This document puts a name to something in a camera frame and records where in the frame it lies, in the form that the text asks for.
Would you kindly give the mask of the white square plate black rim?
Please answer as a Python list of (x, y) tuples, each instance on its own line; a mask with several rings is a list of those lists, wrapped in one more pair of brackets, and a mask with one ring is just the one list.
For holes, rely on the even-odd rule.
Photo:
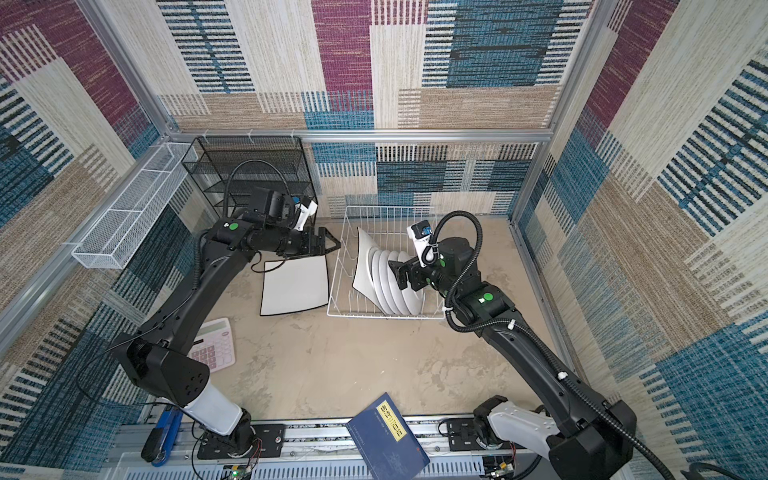
[(263, 278), (261, 316), (298, 313), (326, 306), (330, 285), (324, 256), (268, 261)]

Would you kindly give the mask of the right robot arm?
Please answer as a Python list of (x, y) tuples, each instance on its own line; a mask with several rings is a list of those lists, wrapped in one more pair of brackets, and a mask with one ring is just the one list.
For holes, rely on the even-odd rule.
[(480, 411), (479, 422), (496, 442), (522, 446), (547, 460), (561, 479), (609, 479), (633, 457), (636, 416), (622, 401), (613, 404), (586, 385), (532, 331), (514, 302), (482, 279), (465, 238), (438, 245), (430, 264), (418, 257), (391, 260), (388, 271), (399, 289), (430, 287), (444, 300), (453, 323), (496, 349), (521, 375), (544, 406), (544, 414), (522, 411), (497, 399)]

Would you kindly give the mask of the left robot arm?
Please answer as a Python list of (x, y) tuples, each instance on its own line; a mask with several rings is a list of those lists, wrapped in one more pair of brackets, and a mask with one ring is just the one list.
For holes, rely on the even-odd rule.
[(211, 383), (206, 364), (188, 354), (209, 312), (256, 254), (290, 261), (328, 253), (327, 230), (308, 222), (317, 208), (307, 196), (255, 188), (246, 206), (224, 210), (197, 235), (191, 272), (136, 334), (120, 334), (110, 347), (133, 385), (179, 407), (225, 456), (252, 449), (251, 415)]

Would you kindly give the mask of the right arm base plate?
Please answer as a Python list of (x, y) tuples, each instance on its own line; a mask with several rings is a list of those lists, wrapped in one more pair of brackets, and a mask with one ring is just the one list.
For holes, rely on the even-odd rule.
[(438, 433), (448, 440), (451, 451), (512, 451), (522, 445), (500, 440), (485, 420), (449, 417), (439, 421)]

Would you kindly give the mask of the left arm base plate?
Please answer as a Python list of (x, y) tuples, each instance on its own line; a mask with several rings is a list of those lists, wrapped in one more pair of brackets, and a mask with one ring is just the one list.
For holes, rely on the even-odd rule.
[(285, 424), (251, 424), (235, 428), (228, 436), (205, 432), (196, 460), (277, 458), (283, 448)]

